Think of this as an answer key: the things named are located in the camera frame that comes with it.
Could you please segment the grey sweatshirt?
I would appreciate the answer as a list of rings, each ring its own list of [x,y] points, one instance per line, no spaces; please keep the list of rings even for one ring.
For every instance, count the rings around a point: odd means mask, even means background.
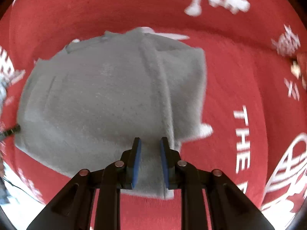
[[[99,170],[138,137],[134,195],[169,199],[159,142],[172,149],[203,136],[205,52],[136,28],[71,43],[37,61],[21,95],[15,145],[65,176]]]

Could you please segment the floral white bedsheet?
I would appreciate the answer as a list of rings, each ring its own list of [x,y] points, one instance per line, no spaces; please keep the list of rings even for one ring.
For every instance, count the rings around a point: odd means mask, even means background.
[[[10,80],[6,77],[2,77],[0,83],[0,114],[3,111],[4,103],[7,98],[7,89],[9,86]]]

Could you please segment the red blanket with white print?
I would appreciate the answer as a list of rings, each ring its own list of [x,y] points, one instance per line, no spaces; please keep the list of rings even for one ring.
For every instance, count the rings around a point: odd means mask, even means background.
[[[198,169],[222,170],[285,229],[306,199],[306,29],[287,0],[13,0],[1,18],[1,78],[10,80],[1,130],[18,124],[37,61],[136,28],[205,52],[205,129],[178,151]],[[17,148],[17,134],[1,142],[1,164],[44,206],[72,177]],[[181,194],[170,192],[123,191],[122,228],[180,229]]]

